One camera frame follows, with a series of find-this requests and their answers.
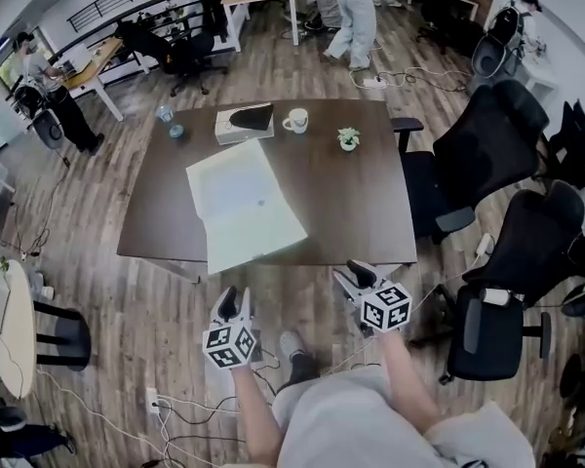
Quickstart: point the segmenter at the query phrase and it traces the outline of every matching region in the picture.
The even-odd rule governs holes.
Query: white mug
[[[282,126],[286,130],[291,130],[296,134],[303,134],[308,128],[308,112],[305,109],[298,107],[289,113],[289,117],[284,120]]]

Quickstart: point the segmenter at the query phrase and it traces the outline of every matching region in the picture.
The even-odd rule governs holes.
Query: plant pot
[[[353,143],[353,144],[347,144],[344,143],[342,140],[340,141],[340,147],[342,147],[343,151],[347,151],[347,152],[351,152],[353,149],[355,149],[358,145]]]

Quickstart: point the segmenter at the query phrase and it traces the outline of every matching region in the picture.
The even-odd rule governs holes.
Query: window
[[[46,37],[43,36],[41,29],[38,27],[34,28],[32,30],[32,36],[35,37],[36,52],[40,53],[46,59],[51,58],[54,53],[52,52]],[[0,64],[0,79],[9,89],[12,89],[18,81],[18,78],[20,78],[19,62],[20,58],[18,55],[15,52],[12,52],[6,59],[4,59],[4,62]]]

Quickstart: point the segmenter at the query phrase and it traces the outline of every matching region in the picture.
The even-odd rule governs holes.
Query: ceiling light
[[[9,37],[5,37],[2,39],[2,41],[0,42],[0,53],[2,52],[2,50],[7,46],[7,44],[11,41],[11,38]]]

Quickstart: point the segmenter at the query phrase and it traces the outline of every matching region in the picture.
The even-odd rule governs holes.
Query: paper sheet
[[[186,174],[206,228],[209,274],[307,237],[258,140],[200,161]]]

